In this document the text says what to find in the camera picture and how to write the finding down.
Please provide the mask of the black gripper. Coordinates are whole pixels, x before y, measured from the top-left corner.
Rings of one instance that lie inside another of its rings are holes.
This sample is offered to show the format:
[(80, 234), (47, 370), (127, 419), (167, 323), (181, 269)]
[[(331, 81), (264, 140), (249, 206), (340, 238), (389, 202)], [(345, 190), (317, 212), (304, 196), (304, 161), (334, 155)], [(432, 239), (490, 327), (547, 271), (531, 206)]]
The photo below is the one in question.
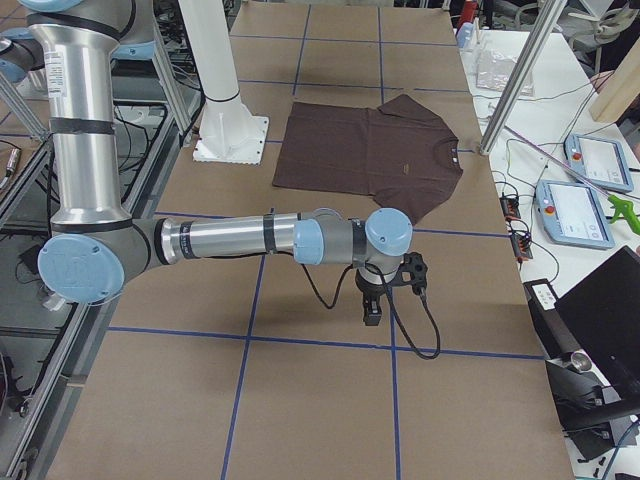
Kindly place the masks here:
[(384, 286), (366, 280), (359, 271), (356, 272), (355, 283), (363, 295), (362, 308), (364, 325), (378, 326), (381, 321), (379, 300), (381, 296), (386, 293)]

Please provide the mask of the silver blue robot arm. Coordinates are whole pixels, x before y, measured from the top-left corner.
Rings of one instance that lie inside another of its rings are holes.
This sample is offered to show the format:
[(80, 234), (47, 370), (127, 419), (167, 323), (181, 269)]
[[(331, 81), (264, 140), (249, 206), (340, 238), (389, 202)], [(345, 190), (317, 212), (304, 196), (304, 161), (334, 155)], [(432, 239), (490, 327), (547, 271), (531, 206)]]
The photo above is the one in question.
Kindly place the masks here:
[(59, 207), (38, 255), (45, 285), (77, 303), (113, 297), (142, 273), (199, 258), (285, 254), (302, 265), (356, 274), (364, 320), (402, 282), (412, 255), (409, 218), (383, 208), (367, 219), (328, 209), (213, 221), (136, 220), (123, 207), (111, 63), (165, 56), (149, 1), (29, 1), (30, 36), (43, 51)]

